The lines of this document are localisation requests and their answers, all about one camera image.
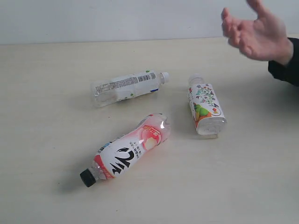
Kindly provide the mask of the person's bare hand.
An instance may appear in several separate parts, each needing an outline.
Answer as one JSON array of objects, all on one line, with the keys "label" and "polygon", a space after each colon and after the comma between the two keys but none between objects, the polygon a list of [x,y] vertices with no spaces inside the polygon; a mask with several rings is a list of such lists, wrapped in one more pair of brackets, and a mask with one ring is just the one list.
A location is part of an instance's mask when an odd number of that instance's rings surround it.
[{"label": "person's bare hand", "polygon": [[223,36],[228,39],[229,45],[249,59],[287,65],[292,59],[294,46],[287,37],[284,22],[261,0],[248,0],[247,4],[257,18],[236,18],[225,7],[221,13]]}]

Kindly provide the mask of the person's black sleeve forearm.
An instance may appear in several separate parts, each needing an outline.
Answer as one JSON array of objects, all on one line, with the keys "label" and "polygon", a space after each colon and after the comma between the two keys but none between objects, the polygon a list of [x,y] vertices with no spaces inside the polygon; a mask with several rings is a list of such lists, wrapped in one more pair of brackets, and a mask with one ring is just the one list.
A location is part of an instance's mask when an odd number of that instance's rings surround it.
[{"label": "person's black sleeve forearm", "polygon": [[293,56],[286,65],[281,65],[275,61],[268,61],[268,72],[280,81],[288,82],[296,87],[299,86],[299,40],[298,38],[288,38],[294,47]]}]

